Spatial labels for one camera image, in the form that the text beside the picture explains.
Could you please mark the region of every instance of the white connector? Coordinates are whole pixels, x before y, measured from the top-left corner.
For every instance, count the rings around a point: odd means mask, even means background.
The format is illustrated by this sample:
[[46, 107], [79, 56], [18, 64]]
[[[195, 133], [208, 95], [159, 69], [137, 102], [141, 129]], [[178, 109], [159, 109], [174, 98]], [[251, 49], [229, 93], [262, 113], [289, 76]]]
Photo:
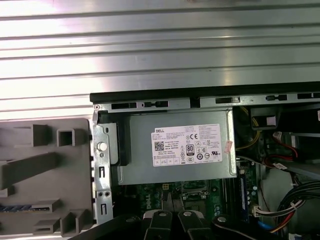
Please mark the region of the white connector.
[[259, 209], [259, 205], [252, 206], [251, 212], [252, 212], [252, 216], [254, 216], [255, 218], [260, 217], [260, 215], [257, 212], [258, 209]]

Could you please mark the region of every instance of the barcode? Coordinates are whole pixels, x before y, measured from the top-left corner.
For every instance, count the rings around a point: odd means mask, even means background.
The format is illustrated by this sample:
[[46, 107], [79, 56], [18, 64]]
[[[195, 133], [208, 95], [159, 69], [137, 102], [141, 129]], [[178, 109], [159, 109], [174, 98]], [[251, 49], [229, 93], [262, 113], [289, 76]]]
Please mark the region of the barcode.
[[164, 151], [165, 150], [165, 142], [164, 141], [154, 142], [154, 150], [155, 151]]

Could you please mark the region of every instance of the ce mark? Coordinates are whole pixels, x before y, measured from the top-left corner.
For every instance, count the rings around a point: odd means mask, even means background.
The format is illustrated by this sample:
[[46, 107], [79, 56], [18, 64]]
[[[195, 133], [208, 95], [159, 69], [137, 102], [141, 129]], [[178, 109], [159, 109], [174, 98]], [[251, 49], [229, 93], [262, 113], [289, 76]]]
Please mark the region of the ce mark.
[[190, 138], [193, 140], [193, 139], [198, 139], [198, 134], [191, 134], [190, 135]]

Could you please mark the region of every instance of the silver metal panel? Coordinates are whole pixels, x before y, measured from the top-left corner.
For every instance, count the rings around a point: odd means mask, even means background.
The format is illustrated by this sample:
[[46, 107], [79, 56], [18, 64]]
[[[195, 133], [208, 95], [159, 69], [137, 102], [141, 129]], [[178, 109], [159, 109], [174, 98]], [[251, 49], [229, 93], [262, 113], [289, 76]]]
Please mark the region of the silver metal panel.
[[133, 115], [130, 117], [131, 160], [121, 167], [120, 185], [195, 181], [236, 176], [234, 145], [223, 153], [222, 162], [153, 166], [151, 133], [155, 128], [220, 124], [221, 148], [227, 140], [234, 142], [232, 110], [184, 110], [168, 113]]
[[0, 16], [32, 16], [46, 14], [79, 14], [147, 10], [179, 10], [201, 8], [241, 8], [251, 6], [299, 6], [318, 4], [318, 0], [28, 0], [23, 3], [16, 0], [0, 2]]
[[95, 184], [95, 219], [103, 224], [113, 219], [113, 202], [111, 194], [110, 141], [103, 124], [92, 125], [94, 184]]
[[98, 92], [316, 82], [319, 13], [320, 0], [2, 0], [0, 120], [87, 117]]

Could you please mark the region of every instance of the white label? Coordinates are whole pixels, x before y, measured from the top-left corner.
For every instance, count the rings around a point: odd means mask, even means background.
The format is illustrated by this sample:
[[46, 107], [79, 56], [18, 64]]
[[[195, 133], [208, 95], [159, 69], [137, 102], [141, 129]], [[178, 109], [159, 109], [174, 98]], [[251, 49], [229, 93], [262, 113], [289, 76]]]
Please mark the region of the white label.
[[274, 163], [273, 166], [275, 166], [277, 169], [280, 169], [280, 170], [288, 169], [286, 166], [282, 165], [281, 163]]
[[219, 124], [155, 128], [151, 140], [155, 167], [222, 161]]

